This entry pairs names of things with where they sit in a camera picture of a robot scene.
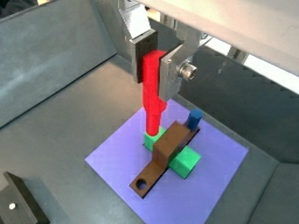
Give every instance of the purple mat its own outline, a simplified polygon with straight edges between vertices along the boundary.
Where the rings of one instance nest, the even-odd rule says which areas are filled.
[[[181,105],[168,101],[162,127],[168,128],[174,120],[182,123],[188,114]],[[86,162],[145,223],[204,223],[248,150],[201,120],[200,133],[189,144],[201,159],[189,177],[181,179],[168,170],[140,199],[128,185],[150,161],[150,152],[142,146],[144,131],[141,108],[89,154]]]

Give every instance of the gray wall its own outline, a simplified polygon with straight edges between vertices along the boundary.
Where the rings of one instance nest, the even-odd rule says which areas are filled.
[[[0,127],[114,53],[90,1],[58,0],[0,23]]]
[[[116,0],[92,0],[92,3],[106,25],[106,30],[113,41],[117,54],[125,60],[130,61],[130,55],[126,50],[125,34],[122,32],[120,21],[117,21],[116,14],[110,7],[110,1]]]

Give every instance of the red block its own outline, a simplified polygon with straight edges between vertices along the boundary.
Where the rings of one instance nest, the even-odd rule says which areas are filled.
[[[158,97],[158,66],[162,51],[150,51],[142,57],[142,104],[145,111],[145,133],[154,136],[158,132],[161,113],[166,102]]]

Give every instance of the brown bar with hole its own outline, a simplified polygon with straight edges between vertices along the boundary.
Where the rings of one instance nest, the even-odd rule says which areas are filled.
[[[173,122],[154,142],[152,160],[129,185],[141,198],[145,197],[153,188],[154,183],[168,169],[168,164],[172,162],[173,157],[197,132],[198,129],[190,132],[184,125]]]

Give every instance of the green block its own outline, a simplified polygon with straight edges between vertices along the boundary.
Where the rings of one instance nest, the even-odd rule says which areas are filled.
[[[158,128],[158,133],[156,136],[148,136],[144,133],[144,147],[149,150],[153,151],[153,145],[154,145],[154,141],[158,139],[158,137],[161,136],[161,134],[165,132],[164,128]]]
[[[185,145],[181,152],[169,163],[169,167],[182,179],[186,179],[200,159],[201,155],[188,145]]]
[[[148,136],[144,133],[144,147],[153,151],[153,144],[158,137],[165,132],[165,129],[160,127],[158,133],[156,136]],[[181,149],[181,152],[176,155],[172,162],[169,163],[169,168],[177,173],[177,175],[186,179],[194,165],[201,159],[201,155],[188,146],[185,145]]]

